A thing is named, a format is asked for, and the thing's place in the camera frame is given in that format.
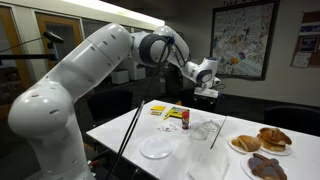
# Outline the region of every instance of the robotic arm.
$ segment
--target robotic arm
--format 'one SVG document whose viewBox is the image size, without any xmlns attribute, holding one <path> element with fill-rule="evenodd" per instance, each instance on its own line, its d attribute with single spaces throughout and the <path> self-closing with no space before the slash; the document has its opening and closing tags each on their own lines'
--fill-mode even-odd
<svg viewBox="0 0 320 180">
<path fill-rule="evenodd" d="M 109 24 L 84 40 L 15 100 L 9 126 L 33 147 L 41 166 L 41 179 L 94 179 L 85 158 L 73 104 L 128 57 L 140 64 L 156 66 L 167 43 L 170 48 L 165 50 L 162 60 L 167 57 L 184 76 L 212 86 L 217 62 L 205 59 L 196 65 L 187 61 L 188 46 L 171 28 L 163 26 L 153 34 L 130 35 L 122 26 Z"/>
</svg>

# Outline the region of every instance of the table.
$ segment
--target table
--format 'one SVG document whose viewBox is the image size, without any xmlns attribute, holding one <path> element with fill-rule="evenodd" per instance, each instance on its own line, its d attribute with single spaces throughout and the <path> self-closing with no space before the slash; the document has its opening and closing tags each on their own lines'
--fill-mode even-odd
<svg viewBox="0 0 320 180">
<path fill-rule="evenodd" d="M 163 111 L 161 116 L 148 114 L 154 105 L 166 106 L 166 109 Z M 170 117 L 165 121 L 163 120 L 166 112 L 172 107 L 186 108 L 156 100 L 145 104 L 136 128 L 123 153 L 123 157 L 125 159 L 134 163 L 146 173 L 161 180 L 187 179 L 188 176 L 186 175 L 186 172 L 190 166 L 197 162 L 198 156 L 201 153 L 200 150 L 209 150 L 217 135 L 216 133 L 210 133 L 205 142 L 195 145 L 195 143 L 189 140 L 185 130 L 182 130 L 181 119 Z M 212 114 L 192 108 L 188 109 L 190 109 L 190 124 L 210 121 L 212 119 L 214 122 L 222 125 L 226 119 L 226 116 Z M 87 134 L 109 149 L 118 152 L 134 113 L 135 110 L 130 111 L 108 123 L 88 131 Z M 162 128 L 162 126 L 168 126 L 170 124 L 176 126 L 177 131 L 159 131 L 158 128 Z M 173 143 L 173 152 L 168 157 L 158 160 L 152 160 L 144 157 L 139 150 L 140 143 L 146 138 L 158 136 L 168 139 Z"/>
<path fill-rule="evenodd" d="M 160 117 L 147 114 L 153 105 L 166 106 L 164 113 Z M 162 118 L 164 114 L 171 109 L 171 107 L 181 106 L 161 101 L 152 101 L 145 105 L 135 132 L 133 133 L 123 156 L 127 160 L 140 167 L 142 170 L 158 179 L 188 179 L 186 175 L 188 168 L 190 168 L 193 163 L 197 162 L 197 158 L 201 153 L 200 149 L 210 149 L 216 134 L 211 135 L 206 142 L 195 145 L 189 141 L 185 134 L 181 133 L 182 130 L 170 133 L 159 132 L 157 128 L 164 125 L 164 123 L 170 122 L 178 127 L 181 126 L 181 120 L 174 118 L 169 118 L 168 120 L 163 121 Z M 249 176 L 245 174 L 240 166 L 240 160 L 244 157 L 244 155 L 230 148 L 227 141 L 232 137 L 242 134 L 256 136 L 262 127 L 271 126 L 230 116 L 226 117 L 207 113 L 192 108 L 189 109 L 190 123 L 208 121 L 210 119 L 213 119 L 220 125 L 224 122 L 221 132 L 214 144 L 214 148 L 211 150 L 212 153 L 223 153 L 228 156 L 230 165 L 224 179 L 249 180 Z M 134 111 L 131 111 L 114 119 L 111 122 L 103 124 L 87 132 L 87 134 L 103 145 L 117 152 L 133 115 Z M 281 128 L 281 131 L 286 133 L 291 138 L 291 148 L 293 152 L 289 156 L 276 156 L 263 151 L 259 151 L 259 153 L 268 158 L 278 159 L 281 166 L 283 166 L 285 171 L 288 172 L 288 179 L 319 179 L 320 137 L 286 130 L 283 128 Z M 170 139 L 175 146 L 174 152 L 168 157 L 160 160 L 151 160 L 145 158 L 139 152 L 139 143 L 141 143 L 146 137 L 150 136 L 160 136 Z"/>
</svg>

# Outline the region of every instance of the white wall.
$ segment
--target white wall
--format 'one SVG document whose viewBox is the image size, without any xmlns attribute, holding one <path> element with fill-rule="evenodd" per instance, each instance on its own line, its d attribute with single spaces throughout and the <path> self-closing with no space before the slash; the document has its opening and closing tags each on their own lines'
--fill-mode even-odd
<svg viewBox="0 0 320 180">
<path fill-rule="evenodd" d="M 181 16 L 166 24 L 184 33 L 192 57 L 201 60 L 210 51 L 212 9 L 222 7 L 223 0 L 185 5 Z M 281 0 L 266 79 L 222 79 L 226 88 L 220 92 L 320 107 L 320 68 L 290 67 L 303 12 L 319 10 L 319 0 Z"/>
<path fill-rule="evenodd" d="M 116 22 L 119 24 L 139 27 L 142 29 L 154 30 L 158 25 L 152 23 L 127 18 L 103 11 L 77 6 L 61 0 L 1 0 L 0 5 L 9 6 L 13 10 L 21 42 L 41 37 L 34 12 L 49 12 L 62 16 L 74 18 L 89 18 L 106 22 Z M 44 53 L 41 41 L 34 41 L 23 45 L 26 54 Z M 41 79 L 48 71 L 47 60 L 30 60 L 28 68 L 32 82 Z"/>
</svg>

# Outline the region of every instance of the chair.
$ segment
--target chair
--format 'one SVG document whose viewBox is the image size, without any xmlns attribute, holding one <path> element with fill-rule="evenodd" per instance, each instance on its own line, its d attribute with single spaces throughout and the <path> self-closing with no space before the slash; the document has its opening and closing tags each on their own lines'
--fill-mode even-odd
<svg viewBox="0 0 320 180">
<path fill-rule="evenodd" d="M 96 126 L 104 124 L 131 110 L 132 92 L 108 90 L 94 94 L 87 99 Z"/>
<path fill-rule="evenodd" d="M 195 88 L 192 87 L 181 89 L 179 91 L 181 105 L 207 112 L 214 112 L 217 99 L 215 102 L 211 102 L 208 99 L 195 98 L 194 89 Z"/>
<path fill-rule="evenodd" d="M 320 111 L 314 109 L 297 106 L 272 107 L 265 110 L 264 123 L 320 136 Z"/>
</svg>

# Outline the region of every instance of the door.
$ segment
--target door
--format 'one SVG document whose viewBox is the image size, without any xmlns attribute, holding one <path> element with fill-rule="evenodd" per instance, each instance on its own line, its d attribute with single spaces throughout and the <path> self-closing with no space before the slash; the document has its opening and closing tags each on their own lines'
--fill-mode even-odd
<svg viewBox="0 0 320 180">
<path fill-rule="evenodd" d="M 43 34 L 45 31 L 50 31 L 60 36 L 64 40 L 63 44 L 56 44 L 59 60 L 62 60 L 82 42 L 78 19 L 43 13 L 36 13 L 36 18 L 41 34 Z M 52 53 L 52 49 L 47 47 L 49 40 L 44 38 L 42 42 L 45 53 Z M 58 61 L 48 61 L 49 69 L 52 69 L 57 63 Z"/>
<path fill-rule="evenodd" d="M 11 9 L 0 6 L 0 54 L 23 54 Z M 27 60 L 0 60 L 0 121 L 6 120 L 10 105 L 31 86 Z"/>
</svg>

